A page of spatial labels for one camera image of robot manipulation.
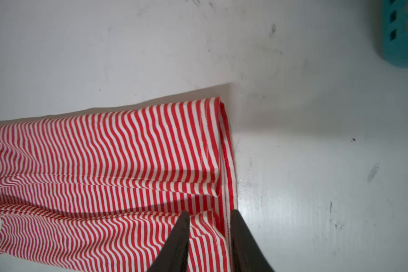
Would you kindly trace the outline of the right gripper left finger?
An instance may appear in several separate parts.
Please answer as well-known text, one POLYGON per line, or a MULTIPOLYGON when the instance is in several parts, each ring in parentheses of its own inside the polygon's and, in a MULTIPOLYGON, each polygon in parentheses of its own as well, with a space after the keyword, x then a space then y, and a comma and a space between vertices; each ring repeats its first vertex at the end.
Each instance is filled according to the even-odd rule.
POLYGON ((148 272, 186 272, 188 269, 190 215, 180 214, 163 248, 148 272))

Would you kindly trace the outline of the red white striped garment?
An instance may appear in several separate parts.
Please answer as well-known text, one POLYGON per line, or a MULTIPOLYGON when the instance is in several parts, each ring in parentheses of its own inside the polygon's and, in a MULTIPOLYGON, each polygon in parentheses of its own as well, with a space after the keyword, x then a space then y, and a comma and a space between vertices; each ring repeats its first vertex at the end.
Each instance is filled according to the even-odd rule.
POLYGON ((236 206, 217 97, 0 125, 0 254, 144 272, 186 211, 187 271, 229 272, 236 206))

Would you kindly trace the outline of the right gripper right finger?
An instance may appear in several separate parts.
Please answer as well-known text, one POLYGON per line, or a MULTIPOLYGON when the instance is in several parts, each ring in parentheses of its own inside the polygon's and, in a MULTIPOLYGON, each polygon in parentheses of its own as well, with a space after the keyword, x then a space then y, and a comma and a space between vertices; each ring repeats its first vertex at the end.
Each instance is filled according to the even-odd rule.
POLYGON ((231 211, 231 252, 235 272, 273 272, 238 210, 231 211))

